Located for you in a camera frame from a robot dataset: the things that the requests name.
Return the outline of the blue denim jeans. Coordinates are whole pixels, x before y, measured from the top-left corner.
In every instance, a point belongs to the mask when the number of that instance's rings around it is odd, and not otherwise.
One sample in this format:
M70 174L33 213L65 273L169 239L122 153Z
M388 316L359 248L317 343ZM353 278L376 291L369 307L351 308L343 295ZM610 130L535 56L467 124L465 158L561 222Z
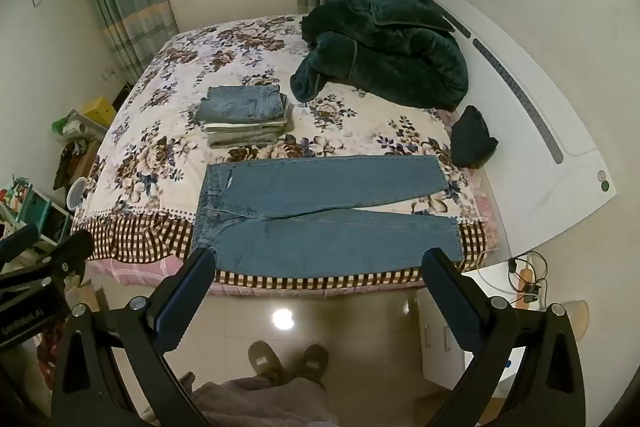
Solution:
M383 273L427 249L462 258L456 219L387 205L444 191L432 156L342 156L208 166L192 235L218 269L282 279Z

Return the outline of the white shelf unit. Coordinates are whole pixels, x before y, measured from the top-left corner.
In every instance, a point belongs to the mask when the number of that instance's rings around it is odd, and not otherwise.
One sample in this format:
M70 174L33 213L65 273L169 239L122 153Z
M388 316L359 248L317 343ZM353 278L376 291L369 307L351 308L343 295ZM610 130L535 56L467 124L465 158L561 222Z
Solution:
M35 225L39 239L54 247L70 236L72 215L37 187L29 185L24 198L18 202L16 225Z

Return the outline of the white bed headboard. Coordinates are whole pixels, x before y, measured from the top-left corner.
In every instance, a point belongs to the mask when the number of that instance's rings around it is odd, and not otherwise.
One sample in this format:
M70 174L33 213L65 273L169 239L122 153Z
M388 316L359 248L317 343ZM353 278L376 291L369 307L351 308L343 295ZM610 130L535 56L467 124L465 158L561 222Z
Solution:
M510 35L465 0L432 0L454 26L475 106L498 146L483 167L505 255L523 254L606 205L616 187L573 106Z

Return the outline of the stack of folded pants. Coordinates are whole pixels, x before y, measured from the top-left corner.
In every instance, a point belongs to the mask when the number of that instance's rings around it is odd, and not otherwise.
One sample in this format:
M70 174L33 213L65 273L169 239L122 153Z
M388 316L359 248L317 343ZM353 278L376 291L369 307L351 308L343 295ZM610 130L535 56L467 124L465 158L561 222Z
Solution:
M266 145L288 127L288 96L275 84L211 87L195 113L210 147Z

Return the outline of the right brown slipper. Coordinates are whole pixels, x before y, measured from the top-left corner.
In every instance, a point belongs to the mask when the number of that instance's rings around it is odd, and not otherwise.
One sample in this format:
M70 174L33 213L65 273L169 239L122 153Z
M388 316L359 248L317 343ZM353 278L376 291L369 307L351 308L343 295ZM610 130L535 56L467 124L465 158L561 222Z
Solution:
M313 343L305 349L299 359L297 369L295 369L295 377L306 378L308 381L323 386L322 379L326 375L329 361L328 350L320 343Z

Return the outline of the dark green fleece robe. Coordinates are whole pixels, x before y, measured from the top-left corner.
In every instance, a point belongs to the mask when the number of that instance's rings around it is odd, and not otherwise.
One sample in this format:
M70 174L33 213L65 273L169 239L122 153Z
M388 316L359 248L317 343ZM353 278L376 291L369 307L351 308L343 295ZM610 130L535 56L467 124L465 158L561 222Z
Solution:
M333 0L305 15L300 31L308 53L290 80L299 102L329 82L447 112L468 93L454 26L431 0Z

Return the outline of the floral bed blanket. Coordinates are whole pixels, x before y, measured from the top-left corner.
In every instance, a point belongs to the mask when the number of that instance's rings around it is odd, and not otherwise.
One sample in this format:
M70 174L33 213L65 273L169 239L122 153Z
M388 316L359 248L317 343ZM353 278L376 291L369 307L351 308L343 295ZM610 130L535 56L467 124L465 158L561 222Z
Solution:
M275 84L286 91L306 52L296 15L238 20L171 38L108 128L74 229L85 230L88 218L114 211L165 211L194 225L205 170L213 162L430 155L447 179L439 193L465 206L482 193L477 177L451 162L448 114L396 105L340 84L308 103L291 101L288 127L277 142L209 146L195 113L211 87Z

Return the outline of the small black garment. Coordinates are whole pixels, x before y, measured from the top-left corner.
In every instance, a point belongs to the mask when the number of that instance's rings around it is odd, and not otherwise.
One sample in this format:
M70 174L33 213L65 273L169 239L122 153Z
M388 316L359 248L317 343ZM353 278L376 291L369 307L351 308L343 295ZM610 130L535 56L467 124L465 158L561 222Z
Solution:
M458 168L480 168L498 145L499 141L490 134L482 113L473 105L466 106L451 128L451 162Z

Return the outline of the yellow box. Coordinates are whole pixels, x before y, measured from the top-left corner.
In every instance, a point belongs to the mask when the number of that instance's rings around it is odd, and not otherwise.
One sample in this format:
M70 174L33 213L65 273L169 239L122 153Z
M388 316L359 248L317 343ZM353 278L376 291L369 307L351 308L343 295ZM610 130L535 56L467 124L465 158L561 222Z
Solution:
M107 98L100 96L89 102L81 111L81 114L89 118L96 124L108 128L113 124L116 116L116 109Z

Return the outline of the white bedside table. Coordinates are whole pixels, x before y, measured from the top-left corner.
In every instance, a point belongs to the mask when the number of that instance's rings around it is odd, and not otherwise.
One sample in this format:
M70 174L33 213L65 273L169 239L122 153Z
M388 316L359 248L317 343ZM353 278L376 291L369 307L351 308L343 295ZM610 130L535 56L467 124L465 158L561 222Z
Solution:
M533 253L463 272L438 248L422 260L425 287L416 293L423 376L453 388L488 339L487 298L514 308L540 310L547 272L537 271Z

